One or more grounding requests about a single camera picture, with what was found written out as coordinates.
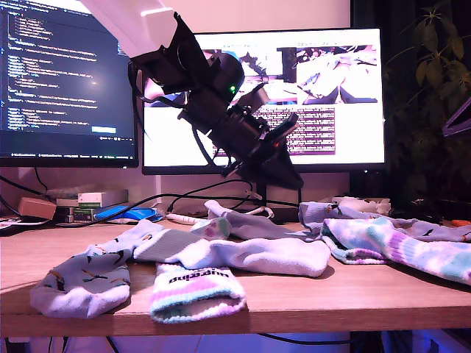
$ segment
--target wall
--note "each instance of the wall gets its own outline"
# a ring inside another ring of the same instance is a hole
[[[350,0],[167,0],[166,6],[173,7],[185,19],[194,32],[223,32],[264,29],[309,29],[348,27],[350,25]],[[41,179],[50,188],[64,188],[96,184],[106,188],[128,188],[131,201],[163,192],[186,192],[221,181],[220,176],[143,176],[138,169],[100,168],[39,168]],[[41,190],[31,168],[1,168],[1,175]],[[348,174],[304,175],[304,200],[318,200],[348,191]],[[2,196],[17,207],[23,192],[1,185]],[[208,195],[229,194],[244,196],[240,185],[220,187],[207,192]],[[269,189],[269,198],[295,202],[293,191]],[[202,208],[201,202],[182,200],[178,204],[182,212]]]

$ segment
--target computer monitor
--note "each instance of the computer monitor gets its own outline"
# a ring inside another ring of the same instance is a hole
[[[0,0],[0,166],[137,167],[129,57],[76,0]]]
[[[206,55],[236,56],[245,73],[237,101],[261,82],[269,103],[254,115],[277,126],[291,112],[299,127],[288,136],[288,151],[299,172],[380,168],[385,163],[380,31],[329,29],[205,33],[196,38]],[[144,83],[148,98],[163,95]],[[184,94],[168,95],[184,101]],[[179,110],[160,102],[144,108],[144,174],[212,174],[191,125]],[[200,134],[210,156],[217,148]],[[219,153],[217,166],[227,164]]]

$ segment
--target sock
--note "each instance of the sock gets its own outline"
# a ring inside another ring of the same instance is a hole
[[[397,263],[435,276],[471,285],[471,244],[437,241],[426,243],[399,232],[387,218],[371,220],[326,220],[336,238],[365,240],[364,247],[374,247]],[[348,236],[340,235],[348,229]]]
[[[309,228],[312,235],[317,236],[325,219],[373,219],[386,218],[394,228],[414,239],[421,241],[455,241],[466,242],[471,240],[471,226],[449,228],[425,221],[413,219],[395,219],[378,215],[377,213],[364,213],[352,210],[349,207],[339,207],[337,204],[320,202],[303,202],[300,205],[300,222]]]
[[[321,232],[325,219],[368,219],[378,216],[376,213],[363,213],[349,207],[340,208],[337,204],[323,202],[301,202],[299,211],[300,223],[309,228],[314,236]]]
[[[388,263],[380,249],[369,242],[367,233],[355,232],[356,224],[363,220],[326,219],[322,228],[322,240],[332,256],[347,265],[377,265]]]
[[[231,234],[240,239],[248,240],[254,238],[281,239],[299,238],[310,240],[311,234],[306,231],[293,231],[288,228],[278,226],[268,218],[259,215],[246,215],[234,210],[222,207],[217,201],[205,202],[208,208],[208,218],[224,217],[231,226]]]
[[[238,312],[245,292],[228,268],[187,270],[157,263],[150,315],[164,324],[215,318]]]
[[[208,240],[228,239],[230,223],[224,217],[205,219],[193,225],[190,232]]]
[[[182,263],[185,268],[234,267],[267,274],[319,276],[327,267],[329,248],[321,241],[251,239],[241,243],[194,238],[167,229],[153,243],[134,251],[137,261]]]
[[[50,270],[31,289],[31,306],[55,318],[94,318],[117,307],[130,296],[126,260],[134,248],[162,229],[142,220],[107,243],[90,245]]]

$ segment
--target wooden desk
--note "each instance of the wooden desk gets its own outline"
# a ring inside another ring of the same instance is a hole
[[[170,224],[165,227],[187,229]],[[299,224],[290,225],[300,229]],[[1,238],[1,336],[191,335],[471,327],[471,287],[402,265],[343,265],[333,258],[319,278],[234,271],[247,309],[192,324],[149,317],[155,265],[130,264],[131,298],[92,320],[47,318],[29,306],[29,289],[49,269],[129,229],[98,225],[25,231]]]

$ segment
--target monitor stand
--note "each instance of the monitor stand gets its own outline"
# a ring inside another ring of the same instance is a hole
[[[267,205],[266,183],[257,182],[255,191],[258,195],[261,196],[262,199],[254,203],[258,206],[266,206]],[[275,214],[275,216],[270,219],[275,224],[284,224],[284,223],[300,221],[298,217],[298,209],[296,207],[278,205],[278,206],[270,207],[270,208]]]

